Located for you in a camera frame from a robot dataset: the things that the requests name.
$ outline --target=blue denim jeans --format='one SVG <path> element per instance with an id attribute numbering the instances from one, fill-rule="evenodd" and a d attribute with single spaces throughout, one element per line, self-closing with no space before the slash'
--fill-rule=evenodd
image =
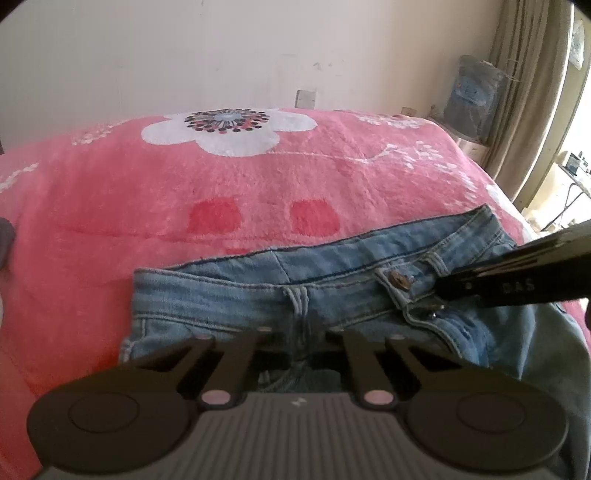
<path id="1" fill-rule="evenodd" d="M 338 374 L 311 371 L 306 352 L 321 330 L 342 326 L 372 341 L 401 335 L 494 367 L 554 396 L 569 415 L 561 476 L 587 478 L 591 361 L 579 325 L 556 304 L 483 308 L 446 302 L 439 276 L 515 246 L 487 206 L 419 220 L 316 247 L 271 248 L 134 274 L 126 361 L 190 336 L 228 340 L 243 329 L 284 332 L 296 361 L 267 391 L 338 391 Z M 409 291 L 391 281 L 411 279 Z"/>

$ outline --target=pink blanket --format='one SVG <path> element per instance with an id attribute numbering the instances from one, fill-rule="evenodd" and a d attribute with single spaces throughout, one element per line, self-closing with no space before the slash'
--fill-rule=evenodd
<path id="1" fill-rule="evenodd" d="M 483 203 L 518 242 L 530 238 L 443 130 L 404 116 L 184 113 L 0 157 L 0 216 L 17 230 L 0 273 L 0 478 L 39 468 L 25 431 L 35 398 L 116 362 L 134 268 L 329 242 Z"/>

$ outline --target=curtain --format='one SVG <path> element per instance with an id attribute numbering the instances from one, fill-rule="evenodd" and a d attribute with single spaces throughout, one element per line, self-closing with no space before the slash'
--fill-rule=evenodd
<path id="1" fill-rule="evenodd" d="M 566 0 L 505 0 L 490 61 L 510 75 L 493 122 L 486 172 L 515 200 L 548 135 L 569 59 Z"/>

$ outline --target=electrical socket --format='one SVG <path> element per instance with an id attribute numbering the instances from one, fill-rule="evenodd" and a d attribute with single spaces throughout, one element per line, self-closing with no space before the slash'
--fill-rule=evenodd
<path id="1" fill-rule="evenodd" d="M 313 110 L 316 105 L 316 92 L 298 90 L 295 94 L 295 107 Z"/>
<path id="2" fill-rule="evenodd" d="M 403 106 L 400 113 L 406 116 L 417 116 L 417 111 L 414 108 L 410 108 L 409 106 Z"/>

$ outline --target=ribbed gray panel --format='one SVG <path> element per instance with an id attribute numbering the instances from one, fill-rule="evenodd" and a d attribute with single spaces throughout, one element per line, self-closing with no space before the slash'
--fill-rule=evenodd
<path id="1" fill-rule="evenodd" d="M 50 468 L 40 480 L 482 480 L 413 444 L 386 413 L 347 394 L 250 394 L 239 407 L 201 416 L 189 438 L 135 472 L 91 477 Z M 557 480 L 537 470 L 503 480 Z"/>

